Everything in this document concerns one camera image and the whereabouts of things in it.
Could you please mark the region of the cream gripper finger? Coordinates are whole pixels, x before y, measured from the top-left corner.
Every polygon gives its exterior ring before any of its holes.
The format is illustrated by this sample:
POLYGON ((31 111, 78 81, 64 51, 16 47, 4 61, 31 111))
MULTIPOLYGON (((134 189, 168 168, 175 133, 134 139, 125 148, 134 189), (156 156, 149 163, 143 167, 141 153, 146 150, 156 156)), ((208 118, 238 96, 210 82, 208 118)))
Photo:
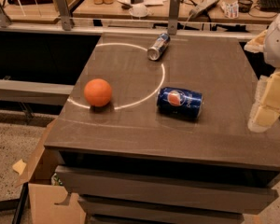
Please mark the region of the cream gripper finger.
POLYGON ((245 46, 244 50, 252 53, 259 53, 263 52, 264 47, 264 40, 265 36, 267 34, 267 31, 264 30, 260 34, 258 34, 256 37, 248 41, 245 46))
POLYGON ((255 91, 247 127, 251 132, 263 133, 280 117, 280 69, 269 77, 261 76, 255 91))

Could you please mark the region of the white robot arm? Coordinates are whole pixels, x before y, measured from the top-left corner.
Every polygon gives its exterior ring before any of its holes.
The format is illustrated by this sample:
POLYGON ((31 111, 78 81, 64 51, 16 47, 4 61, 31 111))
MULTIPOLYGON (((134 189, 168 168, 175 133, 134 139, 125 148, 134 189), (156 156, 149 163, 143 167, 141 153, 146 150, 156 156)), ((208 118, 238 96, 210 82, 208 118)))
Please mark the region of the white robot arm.
POLYGON ((262 133, 270 129, 280 117, 280 14, 267 30, 245 45, 245 50, 262 52, 264 61, 275 68, 268 77, 259 78, 247 124, 250 131, 262 133))

